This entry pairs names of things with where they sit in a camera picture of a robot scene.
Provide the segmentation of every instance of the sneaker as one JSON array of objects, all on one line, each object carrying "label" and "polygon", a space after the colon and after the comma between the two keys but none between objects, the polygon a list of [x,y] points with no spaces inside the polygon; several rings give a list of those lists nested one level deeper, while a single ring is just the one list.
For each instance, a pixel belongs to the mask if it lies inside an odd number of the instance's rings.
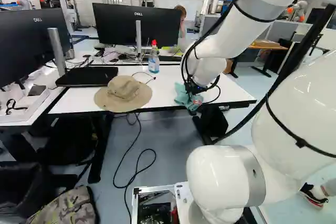
[{"label": "sneaker", "polygon": [[314,207],[318,208],[318,209],[322,209],[324,203],[328,202],[327,198],[322,198],[319,199],[317,198],[316,195],[313,194],[313,192],[311,191],[313,189],[314,185],[309,185],[307,183],[305,183],[303,185],[303,187],[300,189],[300,193],[302,195],[304,195],[304,197],[306,198],[306,200],[311,203]]}]

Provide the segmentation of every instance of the computer monitor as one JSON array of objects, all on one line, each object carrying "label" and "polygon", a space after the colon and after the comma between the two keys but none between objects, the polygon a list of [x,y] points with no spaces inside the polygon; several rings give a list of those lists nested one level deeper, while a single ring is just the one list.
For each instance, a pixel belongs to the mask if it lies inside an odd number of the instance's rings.
[{"label": "computer monitor", "polygon": [[181,12],[175,9],[93,3],[99,41],[111,45],[136,45],[135,21],[141,21],[141,42],[158,47],[177,44]]},{"label": "computer monitor", "polygon": [[50,27],[58,29],[63,53],[69,51],[70,37],[60,8],[0,12],[0,88],[54,58]]}]

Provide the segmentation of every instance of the laptop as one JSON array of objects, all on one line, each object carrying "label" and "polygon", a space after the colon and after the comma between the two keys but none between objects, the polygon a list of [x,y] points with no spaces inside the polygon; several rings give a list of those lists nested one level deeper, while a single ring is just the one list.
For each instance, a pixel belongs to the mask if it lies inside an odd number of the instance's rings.
[{"label": "laptop", "polygon": [[73,68],[55,82],[58,87],[103,87],[118,75],[117,67]]}]

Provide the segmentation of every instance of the plastic bottle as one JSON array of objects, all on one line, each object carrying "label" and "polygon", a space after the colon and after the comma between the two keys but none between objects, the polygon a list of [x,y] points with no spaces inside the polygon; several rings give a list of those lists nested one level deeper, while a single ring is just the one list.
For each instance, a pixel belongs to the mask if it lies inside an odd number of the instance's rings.
[{"label": "plastic bottle", "polygon": [[152,41],[151,55],[148,59],[148,70],[151,73],[158,73],[160,71],[160,60],[158,58],[156,40]]}]

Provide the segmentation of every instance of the backpack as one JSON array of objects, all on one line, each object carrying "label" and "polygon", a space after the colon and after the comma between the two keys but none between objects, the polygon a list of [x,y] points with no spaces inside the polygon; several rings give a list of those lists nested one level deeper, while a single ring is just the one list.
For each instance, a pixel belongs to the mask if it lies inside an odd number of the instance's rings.
[{"label": "backpack", "polygon": [[80,186],[69,190],[40,211],[29,217],[25,224],[95,224],[98,215],[89,187]]}]

